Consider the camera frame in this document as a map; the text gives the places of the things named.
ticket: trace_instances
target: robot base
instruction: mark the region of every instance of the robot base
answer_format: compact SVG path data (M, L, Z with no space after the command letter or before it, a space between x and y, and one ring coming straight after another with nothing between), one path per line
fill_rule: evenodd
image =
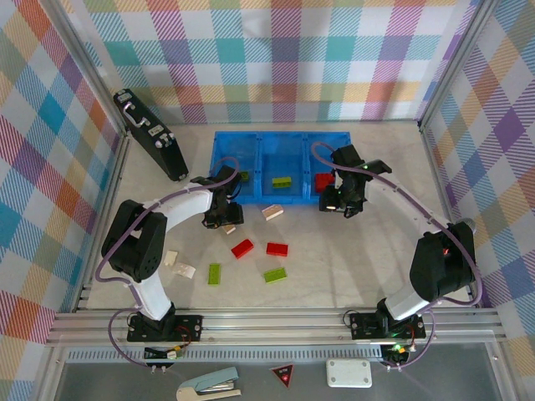
M128 321L128 343L196 343L201 340L201 315L175 315L175 308L154 321L137 312Z
M349 326L351 327L351 339L368 340L377 338L395 338L396 340L411 340L425 338L424 322L421 317L412 315L400 322L384 327L377 313L351 313L349 314Z

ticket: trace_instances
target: stapler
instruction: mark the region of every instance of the stapler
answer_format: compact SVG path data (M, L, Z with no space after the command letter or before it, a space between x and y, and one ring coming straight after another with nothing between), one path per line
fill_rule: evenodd
M234 390L234 381L237 378L236 368L227 368L186 380L178 387L176 399L178 401L204 401L242 395L240 390Z

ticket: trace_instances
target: red triangle sign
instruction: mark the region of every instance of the red triangle sign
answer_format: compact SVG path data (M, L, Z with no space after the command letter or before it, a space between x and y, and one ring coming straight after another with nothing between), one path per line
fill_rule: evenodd
M275 376L277 376L281 382L290 388L290 382L292 381L293 365L281 366L278 368L271 369Z

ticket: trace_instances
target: red block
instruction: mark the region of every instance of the red block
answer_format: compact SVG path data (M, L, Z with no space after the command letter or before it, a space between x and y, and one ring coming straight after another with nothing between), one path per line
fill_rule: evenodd
M248 253L252 248L254 248L254 245L250 240L245 240L237 244L232 248L232 253L236 257L236 259L239 259L246 253Z
M288 245L268 242L266 253L274 256L288 256Z
M314 184L316 193L321 194L327 188L327 185L334 184L334 176L330 173L316 174Z

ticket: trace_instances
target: blue plastic bin compartment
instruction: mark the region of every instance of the blue plastic bin compartment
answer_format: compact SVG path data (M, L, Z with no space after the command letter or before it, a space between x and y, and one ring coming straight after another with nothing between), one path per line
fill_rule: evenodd
M214 138L210 170L222 157L232 156L239 162L240 171L246 171L249 174L249 181L242 181L242 189L237 197L238 203L254 203L257 199L255 191L255 180L257 180L258 173L257 142L256 132L216 132ZM230 160L225 160L223 164L234 167Z
M351 143L347 132L216 132L211 169L221 157L238 159L240 171L249 173L236 198L240 204L317 204L315 175L331 169L313 157L310 146L316 141L335 149ZM318 152L330 160L329 150L318 147ZM230 161L224 163L234 167ZM281 177L290 177L292 185L273 188L273 178Z
M351 144L351 138L348 132L314 132L308 133L308 159L309 159L309 170L310 170L310 200L313 202L318 202L319 194L316 193L316 174L329 173L332 169L324 165L321 161L316 159L312 154L310 149L314 142L324 142L327 145L332 146L335 150L346 145ZM331 151L323 146L318 146L316 148L319 156L323 157L328 161L331 160Z
M260 137L260 196L267 203L303 203L305 140L302 133L264 132ZM290 177L288 188L273 188L273 178Z

